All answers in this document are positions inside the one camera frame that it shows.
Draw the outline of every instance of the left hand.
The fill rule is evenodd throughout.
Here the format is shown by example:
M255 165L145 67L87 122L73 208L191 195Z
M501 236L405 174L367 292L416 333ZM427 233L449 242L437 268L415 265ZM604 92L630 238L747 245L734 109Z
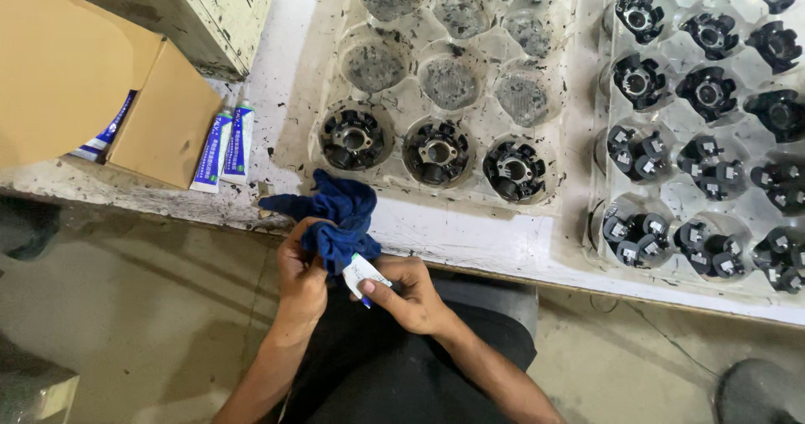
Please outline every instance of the left hand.
M277 323L312 331L327 306L327 271L321 257L302 249L302 234L313 223L326 219L307 217L300 221L277 249L279 310Z

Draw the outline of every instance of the white metal cabinet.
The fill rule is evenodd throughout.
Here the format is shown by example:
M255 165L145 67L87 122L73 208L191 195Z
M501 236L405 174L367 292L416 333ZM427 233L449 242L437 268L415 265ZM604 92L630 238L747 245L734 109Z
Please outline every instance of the white metal cabinet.
M244 79L271 0L87 0L168 36L202 73Z

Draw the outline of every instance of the clear plastic tray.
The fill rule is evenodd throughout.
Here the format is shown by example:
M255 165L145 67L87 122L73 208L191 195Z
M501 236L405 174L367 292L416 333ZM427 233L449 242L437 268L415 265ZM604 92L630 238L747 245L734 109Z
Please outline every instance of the clear plastic tray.
M575 2L346 0L312 161L381 188L557 214Z
M805 0L606 1L589 260L702 289L796 294ZM649 213L666 223L654 234Z

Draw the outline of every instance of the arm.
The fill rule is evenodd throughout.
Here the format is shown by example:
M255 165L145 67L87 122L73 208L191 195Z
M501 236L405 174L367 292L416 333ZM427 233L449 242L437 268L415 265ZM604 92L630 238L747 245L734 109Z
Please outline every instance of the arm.
M321 259L307 262L299 240L320 219L302 220L277 249L279 307L277 317L260 344L257 357L213 424L243 424L266 416L291 388L307 343L327 306L327 288Z
M461 371L515 422L564 424L537 384L500 352L481 340L441 300L425 264L416 257L382 257L377 270L402 285L400 295L382 283L359 285L406 330L430 335L448 351Z

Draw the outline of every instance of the white tube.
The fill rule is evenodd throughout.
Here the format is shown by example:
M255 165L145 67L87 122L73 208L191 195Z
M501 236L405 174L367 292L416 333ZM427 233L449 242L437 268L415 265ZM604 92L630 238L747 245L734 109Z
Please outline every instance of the white tube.
M249 153L254 130L254 108L248 99L235 107L232 122L232 139L226 151L226 162L221 179L237 185L246 185L249 178Z
M231 130L232 112L229 109L222 110L215 116L213 126L209 129L190 190L218 192L218 177L224 169L224 154Z

